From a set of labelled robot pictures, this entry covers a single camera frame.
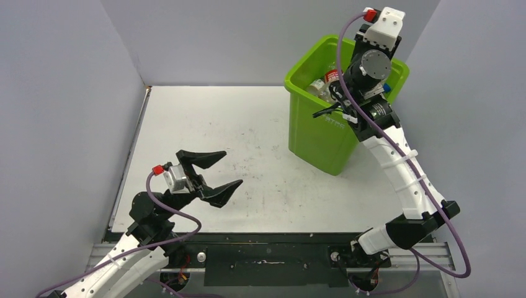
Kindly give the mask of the green plastic bin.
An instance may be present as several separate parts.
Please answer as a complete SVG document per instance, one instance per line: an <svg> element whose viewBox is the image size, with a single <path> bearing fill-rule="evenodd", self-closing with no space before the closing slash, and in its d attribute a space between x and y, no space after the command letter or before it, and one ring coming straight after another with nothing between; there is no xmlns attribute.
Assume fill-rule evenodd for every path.
<svg viewBox="0 0 526 298"><path fill-rule="evenodd" d="M290 93L289 150L325 173L340 174L359 141L341 112L313 117L330 103L306 89L336 60L337 35L326 35L285 76Z"/></svg>

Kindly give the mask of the brown label red cap bottle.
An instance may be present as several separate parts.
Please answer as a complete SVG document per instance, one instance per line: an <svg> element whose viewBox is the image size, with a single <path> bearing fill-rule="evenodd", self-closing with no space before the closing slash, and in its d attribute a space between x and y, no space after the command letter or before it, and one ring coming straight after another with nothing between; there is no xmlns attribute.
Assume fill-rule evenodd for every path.
<svg viewBox="0 0 526 298"><path fill-rule="evenodd" d="M307 87L306 91L314 96L317 96L322 90L323 86L325 85L325 81L321 78L318 78L314 81L312 81Z"/></svg>

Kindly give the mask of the clear bottle no label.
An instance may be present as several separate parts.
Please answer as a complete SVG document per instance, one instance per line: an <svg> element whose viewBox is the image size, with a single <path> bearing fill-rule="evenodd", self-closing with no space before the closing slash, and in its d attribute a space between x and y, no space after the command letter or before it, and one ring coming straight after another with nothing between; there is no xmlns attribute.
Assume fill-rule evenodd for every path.
<svg viewBox="0 0 526 298"><path fill-rule="evenodd" d="M337 88L336 83L326 84L319 90L318 98L330 104L339 102L339 100L341 99L341 95L335 92L336 88Z"/></svg>

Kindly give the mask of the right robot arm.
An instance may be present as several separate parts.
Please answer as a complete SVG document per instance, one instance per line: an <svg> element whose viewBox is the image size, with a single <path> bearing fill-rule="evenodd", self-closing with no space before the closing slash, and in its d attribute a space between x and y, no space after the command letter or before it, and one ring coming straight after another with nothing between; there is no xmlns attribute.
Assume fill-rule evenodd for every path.
<svg viewBox="0 0 526 298"><path fill-rule="evenodd" d="M391 50L334 38L323 46L319 62L326 83L321 98L329 107L315 116L336 112L344 119L377 160L401 204L399 216L352 240L353 262L366 266L387 249L411 250L438 228L451 228L460 206L433 187L389 102L407 68L393 60Z"/></svg>

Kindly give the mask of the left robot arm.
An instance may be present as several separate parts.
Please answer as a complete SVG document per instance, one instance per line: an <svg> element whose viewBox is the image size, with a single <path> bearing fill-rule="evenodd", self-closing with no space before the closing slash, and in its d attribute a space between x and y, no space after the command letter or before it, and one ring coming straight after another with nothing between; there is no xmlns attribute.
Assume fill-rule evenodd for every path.
<svg viewBox="0 0 526 298"><path fill-rule="evenodd" d="M179 150L176 165L154 166L145 190L135 195L129 216L133 223L115 246L90 270L49 286L37 297L123 297L149 275L185 258L182 242L202 229L201 221L182 211L194 199L222 208L243 183L238 179L210 187L196 167L208 169L225 151L196 153Z"/></svg>

